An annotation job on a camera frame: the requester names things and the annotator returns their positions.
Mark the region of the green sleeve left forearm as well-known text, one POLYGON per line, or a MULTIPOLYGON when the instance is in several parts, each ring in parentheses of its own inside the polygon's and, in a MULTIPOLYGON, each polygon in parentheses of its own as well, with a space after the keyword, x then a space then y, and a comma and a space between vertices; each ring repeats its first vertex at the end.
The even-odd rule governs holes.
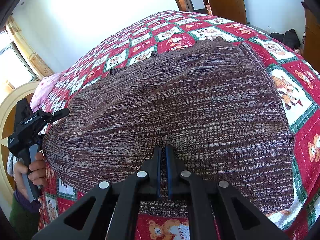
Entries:
POLYGON ((39 231, 40 207, 38 200, 29 202, 20 191, 15 190, 9 222, 20 239, 32 239, 39 231))

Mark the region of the person's left hand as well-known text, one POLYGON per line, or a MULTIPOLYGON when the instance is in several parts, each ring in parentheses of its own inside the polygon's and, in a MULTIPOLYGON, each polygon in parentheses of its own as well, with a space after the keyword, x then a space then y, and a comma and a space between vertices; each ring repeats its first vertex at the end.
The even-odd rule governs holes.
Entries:
POLYGON ((33 185, 46 187, 48 185, 46 180, 46 162, 44 161, 44 155, 42 152, 37 152, 35 154, 35 160, 26 167, 20 161, 16 162, 14 165, 14 179, 16 182, 16 190, 19 191, 27 200, 28 192, 23 181, 23 174, 28 174, 28 179, 33 185))

